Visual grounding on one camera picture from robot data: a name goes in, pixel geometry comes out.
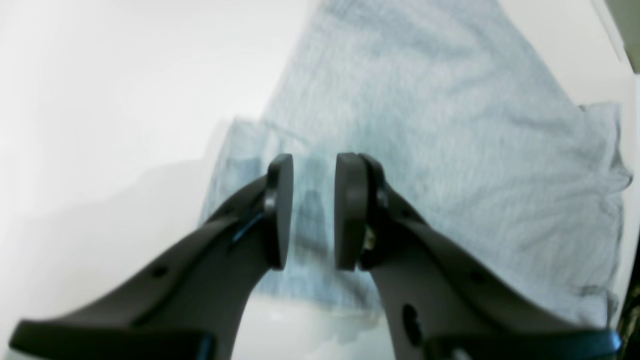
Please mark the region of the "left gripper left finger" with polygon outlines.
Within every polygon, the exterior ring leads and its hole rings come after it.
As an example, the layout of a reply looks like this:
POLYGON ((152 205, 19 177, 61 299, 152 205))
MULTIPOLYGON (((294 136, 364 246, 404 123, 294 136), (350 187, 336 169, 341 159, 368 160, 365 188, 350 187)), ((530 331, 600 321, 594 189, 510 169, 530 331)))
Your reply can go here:
POLYGON ((293 157, 281 153, 265 175, 105 296, 61 317, 21 320, 9 357, 230 360, 254 287, 286 266, 293 190, 293 157))

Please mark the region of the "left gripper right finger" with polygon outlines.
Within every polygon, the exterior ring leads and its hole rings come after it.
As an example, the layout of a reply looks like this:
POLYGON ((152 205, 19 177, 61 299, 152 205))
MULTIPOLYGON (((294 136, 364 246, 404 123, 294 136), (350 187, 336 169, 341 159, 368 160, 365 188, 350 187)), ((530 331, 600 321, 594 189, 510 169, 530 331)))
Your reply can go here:
POLYGON ((615 360, 617 331, 576 325, 434 230, 364 153, 339 153, 334 262, 368 272, 398 360, 615 360))

